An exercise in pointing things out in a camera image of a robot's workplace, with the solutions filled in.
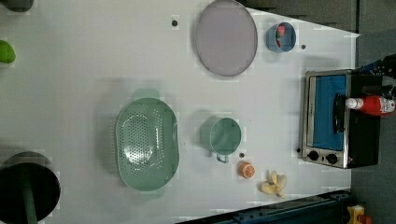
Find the dark round robot base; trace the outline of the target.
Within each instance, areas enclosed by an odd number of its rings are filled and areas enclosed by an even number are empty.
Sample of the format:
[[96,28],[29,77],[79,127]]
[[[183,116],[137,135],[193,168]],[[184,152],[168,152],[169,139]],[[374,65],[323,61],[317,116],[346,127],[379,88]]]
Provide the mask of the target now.
[[38,224],[57,206],[60,180],[44,155],[25,151],[1,166],[0,220],[4,224]]

